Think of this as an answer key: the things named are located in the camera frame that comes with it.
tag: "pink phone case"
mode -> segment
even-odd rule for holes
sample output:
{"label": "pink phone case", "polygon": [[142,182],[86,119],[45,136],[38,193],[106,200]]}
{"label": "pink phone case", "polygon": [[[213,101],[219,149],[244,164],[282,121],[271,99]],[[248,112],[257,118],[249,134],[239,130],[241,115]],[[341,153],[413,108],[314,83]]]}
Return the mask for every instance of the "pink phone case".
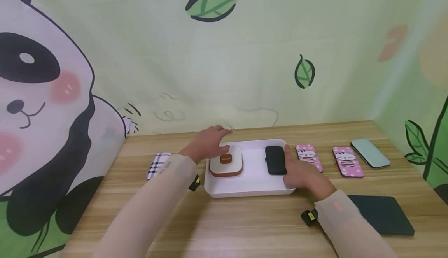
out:
{"label": "pink phone case", "polygon": [[350,147],[334,147],[333,155],[336,158],[339,170],[344,177],[363,177],[361,165],[355,152]]}
{"label": "pink phone case", "polygon": [[320,163],[319,157],[317,156],[316,149],[310,144],[301,144],[296,146],[297,156],[299,160],[306,161],[307,163],[312,163],[319,169],[319,172],[323,172],[324,168]]}

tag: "plastic tray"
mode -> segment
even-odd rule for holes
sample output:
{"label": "plastic tray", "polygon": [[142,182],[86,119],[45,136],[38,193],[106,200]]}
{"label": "plastic tray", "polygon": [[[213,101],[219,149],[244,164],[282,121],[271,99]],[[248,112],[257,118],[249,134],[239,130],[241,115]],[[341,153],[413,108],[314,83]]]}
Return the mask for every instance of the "plastic tray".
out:
{"label": "plastic tray", "polygon": [[243,172],[233,177],[215,177],[209,169],[207,160],[204,188],[211,197],[250,197],[269,195],[288,195],[295,188],[288,188],[283,183],[283,176],[268,173],[264,149],[266,146],[282,146],[281,139],[251,140],[222,143],[241,147],[243,155]]}

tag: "dark green tablet case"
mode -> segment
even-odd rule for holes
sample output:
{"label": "dark green tablet case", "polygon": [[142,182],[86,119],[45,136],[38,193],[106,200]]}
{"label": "dark green tablet case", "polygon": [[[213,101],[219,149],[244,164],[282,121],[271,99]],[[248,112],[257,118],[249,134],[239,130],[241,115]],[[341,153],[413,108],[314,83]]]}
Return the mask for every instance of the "dark green tablet case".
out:
{"label": "dark green tablet case", "polygon": [[361,215],[382,235],[414,235],[415,231],[394,197],[348,196]]}

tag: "beige sleeve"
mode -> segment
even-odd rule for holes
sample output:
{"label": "beige sleeve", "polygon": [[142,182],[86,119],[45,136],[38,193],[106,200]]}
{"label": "beige sleeve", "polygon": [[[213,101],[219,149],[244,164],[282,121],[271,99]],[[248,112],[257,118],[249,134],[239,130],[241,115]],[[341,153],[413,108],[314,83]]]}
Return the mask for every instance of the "beige sleeve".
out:
{"label": "beige sleeve", "polygon": [[316,202],[318,220],[340,258],[396,258],[392,248],[341,190]]}
{"label": "beige sleeve", "polygon": [[182,155],[171,157],[121,209],[93,257],[141,258],[196,176],[196,164]]}

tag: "pink cheek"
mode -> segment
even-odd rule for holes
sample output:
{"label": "pink cheek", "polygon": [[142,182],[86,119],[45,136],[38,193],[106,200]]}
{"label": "pink cheek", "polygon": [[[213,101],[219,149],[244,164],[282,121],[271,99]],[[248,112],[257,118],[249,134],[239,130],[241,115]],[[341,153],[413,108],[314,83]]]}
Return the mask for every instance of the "pink cheek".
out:
{"label": "pink cheek", "polygon": [[0,133],[0,175],[14,166],[22,155],[20,139],[12,134]]}
{"label": "pink cheek", "polygon": [[81,93],[78,77],[70,71],[62,70],[59,78],[53,82],[50,99],[57,104],[74,102]]}

